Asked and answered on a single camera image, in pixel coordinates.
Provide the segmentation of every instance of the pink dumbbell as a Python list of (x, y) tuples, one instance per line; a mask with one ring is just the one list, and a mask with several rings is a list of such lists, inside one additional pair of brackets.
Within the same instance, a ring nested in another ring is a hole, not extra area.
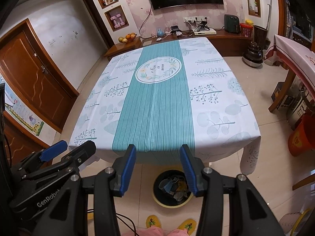
[(116, 17), (115, 16), (111, 17), (111, 20), (114, 22), (114, 27), (115, 28), (120, 27), (120, 24), (116, 21)]
[(119, 20), (120, 20), (120, 25), (123, 26), (123, 25), (125, 24), (125, 22), (122, 21), (122, 19), (121, 19), (121, 14), (117, 14), (116, 17), (119, 18)]

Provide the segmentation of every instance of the box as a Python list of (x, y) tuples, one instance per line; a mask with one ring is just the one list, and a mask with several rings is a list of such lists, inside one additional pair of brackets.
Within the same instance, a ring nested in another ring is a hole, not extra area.
[[(277, 96), (280, 93), (280, 90), (282, 89), (282, 86), (284, 84), (284, 81), (278, 82), (275, 90), (273, 91), (273, 94), (271, 95), (271, 98), (273, 101), (276, 100)], [(282, 110), (287, 108), (292, 101), (294, 100), (294, 95), (292, 94), (292, 92), (289, 90), (288, 93), (284, 96), (283, 101), (280, 103), (280, 105), (277, 107), (277, 110)]]

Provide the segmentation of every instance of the router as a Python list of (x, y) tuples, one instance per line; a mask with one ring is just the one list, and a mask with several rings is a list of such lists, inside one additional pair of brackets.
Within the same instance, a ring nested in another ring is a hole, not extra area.
[(210, 28), (209, 30), (202, 30), (202, 31), (195, 31), (194, 35), (205, 35), (205, 34), (216, 34), (216, 31), (213, 28)]

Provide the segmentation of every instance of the screw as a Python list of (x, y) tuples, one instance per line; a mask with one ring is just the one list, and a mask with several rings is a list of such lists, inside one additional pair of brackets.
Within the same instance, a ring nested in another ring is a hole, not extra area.
[(114, 169), (112, 168), (112, 167), (107, 167), (106, 169), (105, 169), (105, 173), (107, 173), (107, 174), (111, 174), (111, 173), (113, 173), (114, 172)]
[(79, 179), (79, 176), (77, 174), (74, 174), (70, 177), (71, 181), (77, 181)]
[(212, 170), (212, 168), (204, 167), (203, 171), (204, 171), (204, 173), (206, 173), (206, 174), (210, 174), (210, 173), (212, 173), (213, 170)]
[(237, 178), (238, 178), (240, 181), (245, 181), (247, 177), (246, 177), (245, 175), (243, 175), (243, 174), (239, 174), (239, 175), (237, 176)]

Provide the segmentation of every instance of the yellow slipper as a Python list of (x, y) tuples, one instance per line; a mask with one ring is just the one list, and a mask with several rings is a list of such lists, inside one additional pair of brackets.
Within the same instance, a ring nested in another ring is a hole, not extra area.
[(155, 215), (148, 216), (148, 218), (146, 219), (145, 224), (146, 224), (147, 228), (149, 228), (151, 226), (162, 228), (161, 221)]
[(197, 222), (193, 220), (192, 218), (189, 218), (182, 222), (182, 224), (178, 227), (178, 229), (181, 229), (185, 232), (187, 232), (188, 235), (191, 235), (195, 229), (196, 229)]

